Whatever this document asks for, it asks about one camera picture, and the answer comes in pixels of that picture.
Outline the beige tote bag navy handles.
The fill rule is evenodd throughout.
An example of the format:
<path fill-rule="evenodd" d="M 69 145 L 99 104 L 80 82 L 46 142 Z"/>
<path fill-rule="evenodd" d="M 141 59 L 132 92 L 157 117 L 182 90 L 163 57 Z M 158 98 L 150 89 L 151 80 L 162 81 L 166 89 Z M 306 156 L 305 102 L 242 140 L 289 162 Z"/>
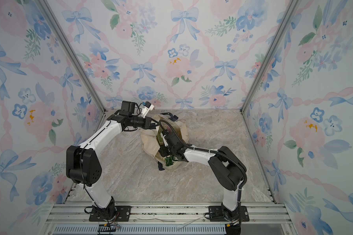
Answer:
<path fill-rule="evenodd" d="M 150 156 L 152 156 L 159 165 L 159 170 L 174 170 L 179 167 L 181 161 L 175 158 L 175 163 L 173 166 L 166 166 L 164 158 L 159 153 L 160 146 L 163 144 L 163 140 L 161 137 L 161 132 L 163 129 L 171 132 L 171 128 L 173 127 L 176 130 L 176 134 L 186 143 L 189 141 L 187 126 L 184 122 L 177 119 L 177 117 L 171 113 L 162 113 L 152 116 L 152 118 L 156 121 L 166 121 L 169 125 L 162 124 L 162 127 L 157 127 L 153 130 L 144 130 L 140 129 L 140 137 L 142 141 L 143 150 Z"/>

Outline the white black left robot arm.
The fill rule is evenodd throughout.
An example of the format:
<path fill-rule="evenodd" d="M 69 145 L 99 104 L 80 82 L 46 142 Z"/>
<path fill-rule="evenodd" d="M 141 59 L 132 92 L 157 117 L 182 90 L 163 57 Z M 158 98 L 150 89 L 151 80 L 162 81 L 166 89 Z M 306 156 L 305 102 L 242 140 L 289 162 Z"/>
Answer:
<path fill-rule="evenodd" d="M 114 205 L 113 197 L 105 189 L 102 181 L 102 166 L 99 156 L 104 148 L 129 127 L 132 131 L 138 128 L 156 129 L 157 123 L 147 117 L 155 108 L 150 102 L 140 106 L 137 103 L 123 101 L 121 108 L 108 117 L 103 126 L 85 142 L 70 146 L 66 151 L 66 176 L 74 183 L 82 185 L 99 209 L 108 209 Z"/>

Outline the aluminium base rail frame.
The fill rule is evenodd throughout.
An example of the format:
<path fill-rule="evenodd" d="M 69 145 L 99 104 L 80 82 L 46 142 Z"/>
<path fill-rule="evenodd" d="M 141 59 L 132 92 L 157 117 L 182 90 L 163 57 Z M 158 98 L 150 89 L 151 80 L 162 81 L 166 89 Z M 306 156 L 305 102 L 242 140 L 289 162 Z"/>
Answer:
<path fill-rule="evenodd" d="M 88 202 L 56 204 L 42 235 L 295 235 L 296 229 L 283 204 L 242 203 L 249 222 L 211 222 L 206 218 L 214 202 L 118 202 L 131 206 L 128 222 L 90 222 Z"/>

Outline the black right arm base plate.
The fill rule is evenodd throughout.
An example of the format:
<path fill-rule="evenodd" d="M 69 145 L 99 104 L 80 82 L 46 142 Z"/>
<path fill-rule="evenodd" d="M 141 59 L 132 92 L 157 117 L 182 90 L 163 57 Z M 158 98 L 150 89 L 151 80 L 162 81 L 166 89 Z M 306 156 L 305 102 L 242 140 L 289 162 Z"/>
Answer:
<path fill-rule="evenodd" d="M 230 222 L 236 221 L 249 222 L 249 213 L 247 207 L 239 205 L 234 211 L 221 206 L 209 206 L 206 218 L 211 222 Z"/>

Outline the aluminium corner post right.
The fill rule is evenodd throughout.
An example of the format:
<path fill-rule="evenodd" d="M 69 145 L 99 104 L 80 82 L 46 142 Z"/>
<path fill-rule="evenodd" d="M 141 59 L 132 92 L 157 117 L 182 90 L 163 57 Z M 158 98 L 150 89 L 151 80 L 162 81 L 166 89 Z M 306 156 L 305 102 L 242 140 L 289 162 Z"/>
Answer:
<path fill-rule="evenodd" d="M 264 61 L 259 69 L 257 76 L 255 77 L 255 79 L 250 87 L 250 90 L 249 90 L 249 92 L 246 96 L 246 99 L 243 103 L 243 106 L 240 110 L 241 115 L 245 115 L 247 109 L 249 108 L 250 103 L 252 101 L 252 98 L 253 98 L 254 94 L 256 93 L 256 89 L 257 89 L 259 83 L 262 81 L 262 78 L 263 78 L 268 66 L 270 65 L 276 51 L 278 50 L 278 47 L 280 45 L 280 41 L 283 38 L 284 34 L 286 33 L 287 28 L 290 26 L 292 18 L 296 14 L 296 10 L 298 8 L 299 3 L 300 3 L 300 1 L 298 1 L 298 0 L 292 0 L 289 2 L 288 8 L 286 9 L 283 18 L 281 19 L 281 23 L 280 23 L 279 27 L 277 28 L 277 31 L 274 35 L 274 39 L 273 39 L 272 43 L 270 44 L 267 53 L 265 54 Z"/>

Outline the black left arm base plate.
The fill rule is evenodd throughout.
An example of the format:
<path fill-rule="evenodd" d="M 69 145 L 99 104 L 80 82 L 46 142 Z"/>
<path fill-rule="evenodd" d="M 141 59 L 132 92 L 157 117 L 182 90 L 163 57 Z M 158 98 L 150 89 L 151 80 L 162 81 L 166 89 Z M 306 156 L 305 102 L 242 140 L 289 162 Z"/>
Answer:
<path fill-rule="evenodd" d="M 128 222 L 131 206 L 115 206 L 114 212 L 106 212 L 95 206 L 86 207 L 84 211 L 89 215 L 90 222 Z"/>

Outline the aluminium corner post left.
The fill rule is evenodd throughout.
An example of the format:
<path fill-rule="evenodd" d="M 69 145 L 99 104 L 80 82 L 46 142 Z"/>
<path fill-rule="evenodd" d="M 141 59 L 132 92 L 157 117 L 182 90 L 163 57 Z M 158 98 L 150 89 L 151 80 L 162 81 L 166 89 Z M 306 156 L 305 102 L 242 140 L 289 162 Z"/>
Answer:
<path fill-rule="evenodd" d="M 49 3 L 44 0 L 35 1 L 35 3 L 38 6 L 38 8 L 40 9 L 43 16 L 45 17 L 47 23 L 50 25 L 53 32 L 56 34 L 58 40 L 61 43 L 63 50 L 67 54 L 67 58 L 69 59 L 69 61 L 71 62 L 72 66 L 75 68 L 75 70 L 77 71 L 77 73 L 80 77 L 80 80 L 84 84 L 87 91 L 90 93 L 92 99 L 97 104 L 98 109 L 102 113 L 105 113 L 106 108 L 104 107 L 102 101 L 100 100 L 96 90 L 94 89 L 92 82 L 87 77 L 87 75 L 83 69 L 83 66 L 77 57 L 77 54 L 75 53 L 71 43 L 68 41 L 67 36 L 64 33 L 60 23 L 58 22 L 55 14 L 53 13 Z"/>

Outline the aluminium corner post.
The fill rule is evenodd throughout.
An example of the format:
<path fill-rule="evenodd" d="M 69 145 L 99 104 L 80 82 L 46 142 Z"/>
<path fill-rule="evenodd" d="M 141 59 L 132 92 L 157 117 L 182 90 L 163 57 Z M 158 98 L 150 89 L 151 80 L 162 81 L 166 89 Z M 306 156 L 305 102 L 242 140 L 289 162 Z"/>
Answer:
<path fill-rule="evenodd" d="M 64 33 L 60 23 L 58 22 L 55 14 L 53 13 L 49 3 L 44 0 L 35 1 L 35 3 L 38 6 L 38 8 L 40 9 L 43 16 L 45 17 L 47 23 L 50 25 L 53 32 L 56 34 L 58 40 L 61 43 L 63 50 L 67 54 L 67 58 L 69 59 L 69 61 L 71 62 L 72 66 L 75 68 L 75 70 L 77 71 L 77 73 L 80 77 L 80 80 L 84 84 L 87 91 L 90 93 L 92 99 L 97 104 L 98 109 L 102 113 L 105 113 L 106 108 L 104 107 L 102 101 L 100 100 L 96 90 L 94 89 L 92 82 L 87 77 L 87 75 L 83 69 L 83 66 L 77 57 L 77 54 L 75 53 L 71 43 L 68 41 L 67 36 Z"/>
<path fill-rule="evenodd" d="M 287 28 L 290 26 L 292 18 L 296 14 L 296 10 L 298 8 L 299 3 L 300 3 L 300 1 L 298 1 L 298 0 L 292 0 L 289 2 L 288 8 L 286 9 L 283 18 L 281 19 L 281 23 L 280 23 L 279 27 L 277 28 L 277 31 L 274 35 L 274 39 L 273 39 L 272 43 L 270 44 L 267 53 L 265 54 L 264 61 L 259 69 L 257 76 L 255 77 L 255 79 L 250 87 L 250 90 L 249 90 L 249 92 L 246 96 L 246 99 L 243 103 L 243 106 L 240 110 L 241 115 L 245 115 L 247 109 L 249 108 L 250 103 L 252 101 L 252 98 L 253 98 L 254 94 L 256 93 L 256 89 L 257 89 L 259 83 L 262 81 L 262 78 L 263 78 L 268 66 L 270 65 L 276 51 L 278 50 L 278 47 L 280 45 L 280 41 L 283 38 L 284 34 L 286 33 Z"/>

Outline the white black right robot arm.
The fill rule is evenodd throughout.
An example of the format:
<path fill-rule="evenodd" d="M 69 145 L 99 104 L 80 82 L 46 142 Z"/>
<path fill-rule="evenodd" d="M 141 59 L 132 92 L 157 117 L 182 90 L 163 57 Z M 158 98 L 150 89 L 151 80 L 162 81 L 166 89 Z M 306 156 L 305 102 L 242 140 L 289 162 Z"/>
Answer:
<path fill-rule="evenodd" d="M 209 166 L 217 181 L 224 189 L 221 204 L 223 218 L 240 221 L 241 194 L 247 183 L 247 169 L 236 155 L 226 146 L 219 149 L 198 148 L 186 144 L 174 132 L 164 130 L 161 137 L 169 155 L 178 161 L 195 162 Z"/>

